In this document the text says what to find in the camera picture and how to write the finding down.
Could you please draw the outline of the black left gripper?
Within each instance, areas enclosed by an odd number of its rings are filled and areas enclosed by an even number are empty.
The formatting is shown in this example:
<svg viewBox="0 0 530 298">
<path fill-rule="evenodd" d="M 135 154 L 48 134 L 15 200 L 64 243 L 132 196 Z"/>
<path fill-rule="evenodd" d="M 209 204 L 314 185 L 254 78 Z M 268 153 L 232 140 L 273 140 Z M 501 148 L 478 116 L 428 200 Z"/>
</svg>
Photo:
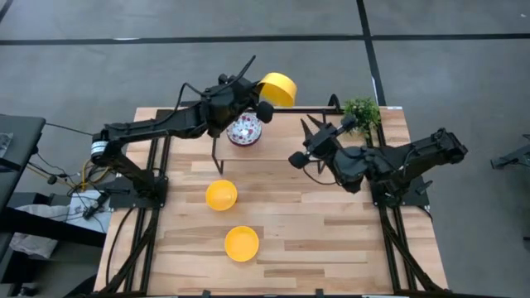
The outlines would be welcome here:
<svg viewBox="0 0 530 298">
<path fill-rule="evenodd" d="M 264 83 L 226 74 L 219 76 L 218 83 L 218 123 L 232 123 L 248 109 L 252 109 L 263 123 L 272 121 L 274 107 L 260 99 Z"/>
</svg>

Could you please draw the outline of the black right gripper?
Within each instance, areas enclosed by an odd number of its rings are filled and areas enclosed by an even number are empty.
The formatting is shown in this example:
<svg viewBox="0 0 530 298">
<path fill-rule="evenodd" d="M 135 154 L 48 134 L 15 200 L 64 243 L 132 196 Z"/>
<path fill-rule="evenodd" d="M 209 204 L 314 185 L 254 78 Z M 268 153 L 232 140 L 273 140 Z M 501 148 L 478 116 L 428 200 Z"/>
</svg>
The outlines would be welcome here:
<svg viewBox="0 0 530 298">
<path fill-rule="evenodd" d="M 302 146 L 305 151 L 296 151 L 289 156 L 288 161 L 297 169 L 302 169 L 311 162 L 311 157 L 318 161 L 328 161 L 335 153 L 343 147 L 338 141 L 338 136 L 353 128 L 357 120 L 354 116 L 347 116 L 341 120 L 341 124 L 336 127 L 333 123 L 324 123 L 318 119 L 307 115 L 309 120 L 318 128 L 313 133 L 306 122 L 302 119 L 301 125 L 305 136 Z"/>
</svg>

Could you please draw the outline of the yellow mini bowl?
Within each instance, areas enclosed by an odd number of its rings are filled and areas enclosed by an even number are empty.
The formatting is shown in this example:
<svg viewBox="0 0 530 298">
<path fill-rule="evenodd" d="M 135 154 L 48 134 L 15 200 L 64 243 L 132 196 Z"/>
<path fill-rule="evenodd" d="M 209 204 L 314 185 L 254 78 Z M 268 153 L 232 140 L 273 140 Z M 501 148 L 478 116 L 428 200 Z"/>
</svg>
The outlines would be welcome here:
<svg viewBox="0 0 530 298">
<path fill-rule="evenodd" d="M 226 234 L 224 250 L 233 261 L 247 262 L 255 257 L 258 249 L 258 234 L 248 226 L 234 227 Z"/>
<path fill-rule="evenodd" d="M 237 202 L 237 198 L 237 187 L 229 180 L 216 180 L 205 192 L 206 204 L 215 211 L 230 209 Z"/>
<path fill-rule="evenodd" d="M 259 95 L 275 106 L 290 108 L 295 105 L 297 86 L 284 74 L 272 72 L 258 82 Z"/>
</svg>

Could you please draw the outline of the wooden shelf with black legs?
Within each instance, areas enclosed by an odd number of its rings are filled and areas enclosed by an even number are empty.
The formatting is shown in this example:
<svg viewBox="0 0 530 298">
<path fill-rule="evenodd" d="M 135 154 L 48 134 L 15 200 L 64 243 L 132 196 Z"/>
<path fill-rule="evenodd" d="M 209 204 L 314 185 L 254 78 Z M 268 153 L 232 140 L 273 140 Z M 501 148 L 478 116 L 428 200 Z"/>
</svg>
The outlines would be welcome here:
<svg viewBox="0 0 530 298">
<path fill-rule="evenodd" d="M 219 172 L 224 171 L 226 161 L 286 161 L 295 151 L 302 151 L 304 132 L 301 120 L 307 114 L 324 121 L 330 107 L 278 108 L 272 121 L 262 123 L 260 139 L 248 147 L 239 147 L 230 142 L 226 130 L 213 141 L 212 158 Z"/>
</svg>

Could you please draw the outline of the green potted plant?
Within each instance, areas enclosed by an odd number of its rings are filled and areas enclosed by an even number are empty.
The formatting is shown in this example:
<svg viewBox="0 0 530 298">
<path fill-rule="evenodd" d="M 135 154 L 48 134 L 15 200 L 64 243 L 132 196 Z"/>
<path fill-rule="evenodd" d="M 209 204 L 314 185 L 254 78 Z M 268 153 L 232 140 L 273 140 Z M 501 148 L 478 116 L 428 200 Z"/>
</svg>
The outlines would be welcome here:
<svg viewBox="0 0 530 298">
<path fill-rule="evenodd" d="M 357 120 L 353 128 L 347 130 L 349 134 L 359 133 L 365 138 L 381 121 L 379 106 L 370 98 L 355 98 L 345 102 L 344 116 L 354 116 Z"/>
</svg>

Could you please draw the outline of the grey chair base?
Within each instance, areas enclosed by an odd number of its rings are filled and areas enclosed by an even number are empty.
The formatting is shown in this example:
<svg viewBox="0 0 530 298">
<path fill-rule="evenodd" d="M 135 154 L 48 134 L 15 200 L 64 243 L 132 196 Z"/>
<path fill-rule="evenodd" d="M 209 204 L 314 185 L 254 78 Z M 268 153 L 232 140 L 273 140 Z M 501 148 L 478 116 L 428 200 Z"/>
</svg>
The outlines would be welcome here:
<svg viewBox="0 0 530 298">
<path fill-rule="evenodd" d="M 508 165 L 519 165 L 530 168 L 530 134 L 523 134 L 529 143 L 519 149 L 490 160 L 493 169 L 500 170 Z"/>
</svg>

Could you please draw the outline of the white cloth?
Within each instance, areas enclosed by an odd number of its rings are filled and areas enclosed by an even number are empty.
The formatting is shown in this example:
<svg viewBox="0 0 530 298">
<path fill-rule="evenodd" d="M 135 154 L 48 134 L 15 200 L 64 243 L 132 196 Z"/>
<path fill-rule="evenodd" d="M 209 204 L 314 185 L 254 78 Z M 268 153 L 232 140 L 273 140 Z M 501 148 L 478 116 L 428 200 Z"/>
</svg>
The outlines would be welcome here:
<svg viewBox="0 0 530 298">
<path fill-rule="evenodd" d="M 55 221 L 73 224 L 100 233 L 107 233 L 112 210 L 109 199 L 99 205 L 94 214 L 88 219 L 84 215 L 90 208 L 96 208 L 101 194 L 96 190 L 74 192 L 71 196 L 62 197 L 65 201 L 50 204 L 26 204 L 16 207 L 17 210 L 41 216 Z"/>
</svg>

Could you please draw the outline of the black desk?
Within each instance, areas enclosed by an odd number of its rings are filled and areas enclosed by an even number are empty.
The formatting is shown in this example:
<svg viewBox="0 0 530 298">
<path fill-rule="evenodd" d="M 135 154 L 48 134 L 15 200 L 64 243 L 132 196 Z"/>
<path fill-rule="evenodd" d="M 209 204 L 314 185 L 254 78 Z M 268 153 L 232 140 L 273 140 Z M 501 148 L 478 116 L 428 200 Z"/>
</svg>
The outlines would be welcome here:
<svg viewBox="0 0 530 298">
<path fill-rule="evenodd" d="M 0 114 L 0 136 L 11 140 L 0 157 L 0 211 L 10 200 L 27 163 L 41 138 L 46 120 L 40 117 L 23 117 Z"/>
</svg>

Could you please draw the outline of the dark low table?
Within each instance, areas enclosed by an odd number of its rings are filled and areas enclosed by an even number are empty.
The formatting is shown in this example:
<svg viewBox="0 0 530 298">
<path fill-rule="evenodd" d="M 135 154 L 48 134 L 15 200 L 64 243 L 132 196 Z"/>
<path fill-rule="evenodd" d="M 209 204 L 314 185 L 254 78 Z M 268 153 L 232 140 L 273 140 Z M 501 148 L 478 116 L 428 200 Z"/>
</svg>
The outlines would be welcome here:
<svg viewBox="0 0 530 298">
<path fill-rule="evenodd" d="M 25 233 L 101 248 L 106 238 L 104 233 L 75 226 L 66 221 L 45 219 L 16 209 L 22 203 L 37 202 L 48 205 L 53 199 L 59 198 L 64 199 L 65 196 L 52 195 L 50 197 L 31 192 L 0 195 L 0 233 Z"/>
</svg>

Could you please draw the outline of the grey cloth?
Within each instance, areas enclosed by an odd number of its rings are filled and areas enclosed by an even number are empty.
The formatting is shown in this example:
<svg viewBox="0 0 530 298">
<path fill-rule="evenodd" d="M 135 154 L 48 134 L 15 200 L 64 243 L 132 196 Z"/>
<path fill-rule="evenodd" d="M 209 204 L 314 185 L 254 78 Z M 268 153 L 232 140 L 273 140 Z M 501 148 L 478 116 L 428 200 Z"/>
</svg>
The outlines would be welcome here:
<svg viewBox="0 0 530 298">
<path fill-rule="evenodd" d="M 9 247 L 14 251 L 23 252 L 26 255 L 49 258 L 54 252 L 57 243 L 57 240 L 51 238 L 14 233 Z"/>
</svg>

